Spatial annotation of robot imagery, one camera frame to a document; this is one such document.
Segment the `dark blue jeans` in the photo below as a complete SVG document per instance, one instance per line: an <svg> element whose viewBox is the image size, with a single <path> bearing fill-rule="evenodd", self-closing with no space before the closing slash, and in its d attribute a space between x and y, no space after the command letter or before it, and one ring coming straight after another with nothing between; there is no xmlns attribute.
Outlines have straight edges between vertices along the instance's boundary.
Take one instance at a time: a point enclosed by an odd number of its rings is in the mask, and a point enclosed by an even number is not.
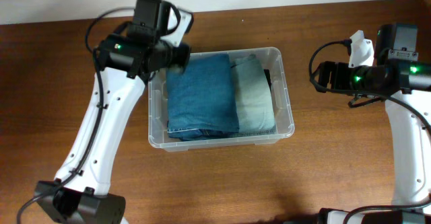
<svg viewBox="0 0 431 224"><path fill-rule="evenodd" d="M170 138L226 138L239 131L229 56L192 59L182 73L166 72Z"/></svg>

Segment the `light blue jeans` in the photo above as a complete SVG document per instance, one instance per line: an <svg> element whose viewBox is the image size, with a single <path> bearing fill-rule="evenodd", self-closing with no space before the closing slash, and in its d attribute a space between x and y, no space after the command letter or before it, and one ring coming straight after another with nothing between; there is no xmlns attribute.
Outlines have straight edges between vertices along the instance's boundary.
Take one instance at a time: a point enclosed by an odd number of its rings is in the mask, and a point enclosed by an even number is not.
<svg viewBox="0 0 431 224"><path fill-rule="evenodd" d="M231 63L239 130L234 137L270 135L276 130L270 86L255 54Z"/></svg>

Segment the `large black taped garment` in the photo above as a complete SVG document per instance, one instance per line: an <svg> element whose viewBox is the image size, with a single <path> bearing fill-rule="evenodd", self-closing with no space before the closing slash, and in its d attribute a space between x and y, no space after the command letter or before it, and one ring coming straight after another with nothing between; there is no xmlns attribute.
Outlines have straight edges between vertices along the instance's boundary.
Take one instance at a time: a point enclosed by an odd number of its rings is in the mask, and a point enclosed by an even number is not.
<svg viewBox="0 0 431 224"><path fill-rule="evenodd" d="M271 82L270 70L269 69L264 69L263 71L264 71L264 74L265 74L265 78L267 80L267 84L268 84L269 88L271 88L272 82Z"/></svg>

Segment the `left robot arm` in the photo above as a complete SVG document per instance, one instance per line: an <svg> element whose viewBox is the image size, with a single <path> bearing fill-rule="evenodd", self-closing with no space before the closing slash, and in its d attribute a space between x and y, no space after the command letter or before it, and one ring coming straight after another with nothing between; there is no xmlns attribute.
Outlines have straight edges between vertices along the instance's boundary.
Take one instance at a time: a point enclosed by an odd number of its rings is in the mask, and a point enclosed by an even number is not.
<svg viewBox="0 0 431 224"><path fill-rule="evenodd" d="M112 167L129 117L161 69L183 71L194 16L164 0L137 0L133 18L90 49L92 97L74 144L33 201L55 223L124 223L126 200L111 194Z"/></svg>

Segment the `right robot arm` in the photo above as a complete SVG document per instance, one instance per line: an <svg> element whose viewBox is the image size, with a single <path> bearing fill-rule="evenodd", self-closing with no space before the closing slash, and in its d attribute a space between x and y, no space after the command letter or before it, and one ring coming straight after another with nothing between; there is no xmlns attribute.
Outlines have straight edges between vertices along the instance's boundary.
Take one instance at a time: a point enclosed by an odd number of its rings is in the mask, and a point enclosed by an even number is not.
<svg viewBox="0 0 431 224"><path fill-rule="evenodd" d="M372 42L359 30L338 41L348 62L308 68L318 92L350 96L350 108L384 102L395 168L391 204L321 209L317 223L430 222L430 64L418 60L417 35L415 25L385 24Z"/></svg>

